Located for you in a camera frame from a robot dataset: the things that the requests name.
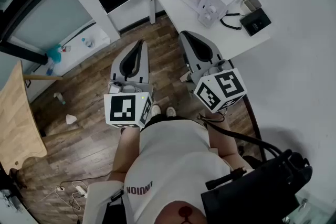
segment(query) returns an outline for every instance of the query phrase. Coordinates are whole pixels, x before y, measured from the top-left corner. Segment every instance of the white shoe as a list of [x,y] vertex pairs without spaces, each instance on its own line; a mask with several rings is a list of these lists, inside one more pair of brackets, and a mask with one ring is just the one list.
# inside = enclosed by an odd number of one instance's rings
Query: white shoe
[[166,110],[167,117],[176,117],[176,111],[172,106],[169,106]]
[[159,115],[159,114],[161,114],[161,109],[160,109],[159,105],[155,104],[154,106],[152,106],[151,115],[152,115],[152,117],[154,117],[154,116]]

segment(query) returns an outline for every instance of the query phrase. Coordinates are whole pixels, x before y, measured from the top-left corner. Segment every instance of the white countertop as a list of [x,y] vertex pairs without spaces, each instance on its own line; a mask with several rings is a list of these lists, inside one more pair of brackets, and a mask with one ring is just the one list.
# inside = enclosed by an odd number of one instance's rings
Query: white countertop
[[[217,45],[224,59],[232,59],[270,39],[271,28],[269,26],[252,37],[249,36],[244,28],[241,30],[230,29],[222,25],[219,20],[211,28],[206,28],[198,21],[198,13],[181,0],[158,1],[179,33],[183,30],[188,30],[204,36]],[[239,4],[237,4],[236,8],[229,10],[229,12],[245,14]],[[240,26],[240,18],[239,16],[226,17],[225,22],[229,25]]]

